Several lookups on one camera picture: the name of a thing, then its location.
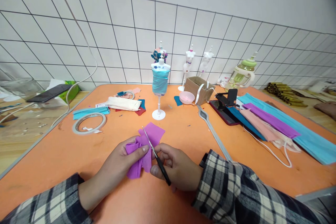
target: orange table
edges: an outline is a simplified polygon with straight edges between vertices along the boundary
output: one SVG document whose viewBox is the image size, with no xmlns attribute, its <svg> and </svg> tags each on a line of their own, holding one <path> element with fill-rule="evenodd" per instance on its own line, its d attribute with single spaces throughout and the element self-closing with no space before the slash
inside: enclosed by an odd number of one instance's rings
<svg viewBox="0 0 336 224">
<path fill-rule="evenodd" d="M 179 91 L 175 85 L 168 86 L 167 94 L 161 99 L 161 108 L 166 112 L 166 118 L 162 121 L 152 119 L 152 112 L 157 109 L 157 97 L 153 95 L 151 85 L 102 85 L 92 91 L 75 109 L 94 107 L 97 103 L 105 102 L 108 96 L 135 87 L 142 89 L 136 99 L 146 100 L 147 111 L 143 115 L 111 110 L 106 116 L 107 122 L 102 133 L 80 136 L 72 132 L 74 121 L 72 114 L 69 114 L 45 135 L 0 180 L 0 219 L 22 201 L 56 185 L 75 172 L 79 172 L 84 179 L 90 178 L 119 142 L 136 135 L 142 125 L 151 121 L 166 130 L 161 142 L 182 149 L 197 163 L 209 149 L 223 155 L 206 123 L 198 116 L 197 107 L 177 107 L 173 97 Z M 223 89 L 216 87 L 216 91 L 222 92 Z M 238 94 L 243 95 L 246 92 L 261 100 L 273 102 L 297 121 L 329 141 L 336 142 L 333 133 L 252 87 L 240 89 Z M 208 113 L 210 122 L 232 159 L 251 167 L 266 184 L 291 196 L 336 184 L 336 163 L 323 166 L 304 151 L 289 152 L 293 167 L 287 168 L 256 142 L 241 125 L 228 126 L 209 104 L 202 107 Z M 276 149 L 270 143 L 268 146 L 280 159 L 287 162 L 283 150 Z M 203 223 L 207 220 L 190 207 L 193 196 L 193 193 L 184 192 L 172 194 L 165 181 L 142 172 L 140 179 L 124 179 L 98 206 L 92 217 L 97 223 Z"/>
</svg>

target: black phone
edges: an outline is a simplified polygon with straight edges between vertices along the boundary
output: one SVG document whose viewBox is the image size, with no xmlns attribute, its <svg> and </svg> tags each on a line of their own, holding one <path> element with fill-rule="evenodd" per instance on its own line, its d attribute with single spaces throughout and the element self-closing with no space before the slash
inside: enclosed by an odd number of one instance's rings
<svg viewBox="0 0 336 224">
<path fill-rule="evenodd" d="M 41 94 L 34 96 L 27 100 L 27 102 L 36 102 L 36 103 L 44 103 L 49 101 L 50 99 L 60 95 L 61 93 L 69 90 L 72 85 L 70 84 L 59 84 Z"/>
<path fill-rule="evenodd" d="M 211 100 L 209 104 L 227 125 L 233 126 L 241 124 L 241 122 L 230 112 L 230 110 L 228 110 L 225 105 L 223 105 L 221 101 Z"/>
</svg>

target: white dress form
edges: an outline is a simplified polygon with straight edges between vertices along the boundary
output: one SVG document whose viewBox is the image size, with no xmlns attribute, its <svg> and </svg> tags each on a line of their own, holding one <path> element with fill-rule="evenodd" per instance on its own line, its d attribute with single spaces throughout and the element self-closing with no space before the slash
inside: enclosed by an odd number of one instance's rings
<svg viewBox="0 0 336 224">
<path fill-rule="evenodd" d="M 152 70 L 156 70 L 156 71 L 170 70 L 170 65 L 166 64 L 165 60 L 163 59 L 163 54 L 166 52 L 166 50 L 162 49 L 161 43 L 162 43 L 162 41 L 160 41 L 160 52 L 158 52 L 158 53 L 161 53 L 161 59 L 159 59 L 159 62 L 151 64 Z M 164 94 L 160 94 L 160 93 L 154 93 L 154 94 L 156 96 L 158 96 L 159 101 L 157 103 L 158 108 L 157 108 L 157 110 L 153 111 L 152 117 L 155 120 L 162 120 L 163 118 L 166 117 L 165 111 L 160 109 L 161 96 L 163 96 Z"/>
<path fill-rule="evenodd" d="M 190 72 L 190 68 L 191 68 L 191 62 L 193 61 L 193 58 L 195 56 L 195 52 L 193 51 L 193 44 L 191 45 L 191 48 L 189 49 L 189 51 L 185 52 L 185 58 L 186 61 L 183 64 L 183 80 L 182 80 L 182 86 L 178 87 L 178 90 L 180 91 L 184 91 L 184 84 L 186 82 L 186 78 L 187 78 L 187 74 Z"/>
<path fill-rule="evenodd" d="M 212 46 L 210 47 L 210 50 L 208 52 L 205 52 L 203 54 L 203 62 L 200 64 L 199 66 L 199 76 L 201 77 L 202 76 L 202 73 L 204 73 L 207 68 L 208 68 L 208 64 L 211 60 L 211 58 L 214 56 L 214 54 L 211 52 L 212 50 Z"/>
</svg>

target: hand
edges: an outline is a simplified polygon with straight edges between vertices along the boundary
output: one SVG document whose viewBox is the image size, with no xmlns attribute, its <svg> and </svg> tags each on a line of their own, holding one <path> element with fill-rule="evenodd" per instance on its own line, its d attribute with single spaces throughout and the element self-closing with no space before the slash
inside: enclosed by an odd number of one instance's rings
<svg viewBox="0 0 336 224">
<path fill-rule="evenodd" d="M 130 167 L 147 153 L 149 146 L 145 145 L 127 154 L 125 146 L 134 143 L 135 138 L 119 143 L 97 174 L 78 186 L 79 200 L 86 211 L 95 208 L 122 181 Z"/>
<path fill-rule="evenodd" d="M 202 167 L 195 164 L 180 149 L 175 149 L 165 143 L 160 143 L 154 149 L 156 153 L 160 154 L 160 160 L 164 164 L 164 168 L 173 185 L 173 192 L 175 188 L 182 191 L 197 190 L 203 172 Z M 162 180 L 165 179 L 158 165 L 153 165 L 150 170 L 153 176 Z"/>
</svg>

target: plaid sleeve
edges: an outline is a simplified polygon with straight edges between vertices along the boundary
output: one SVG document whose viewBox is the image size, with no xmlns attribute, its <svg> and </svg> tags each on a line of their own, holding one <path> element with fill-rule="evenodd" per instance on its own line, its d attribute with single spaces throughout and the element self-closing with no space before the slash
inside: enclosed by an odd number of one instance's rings
<svg viewBox="0 0 336 224">
<path fill-rule="evenodd" d="M 79 202 L 78 185 L 82 182 L 84 180 L 75 173 L 55 187 L 26 200 L 0 223 L 93 223 Z"/>
<path fill-rule="evenodd" d="M 200 163 L 203 174 L 192 205 L 218 223 L 332 223 L 327 216 L 265 185 L 247 166 L 213 150 Z"/>
</svg>

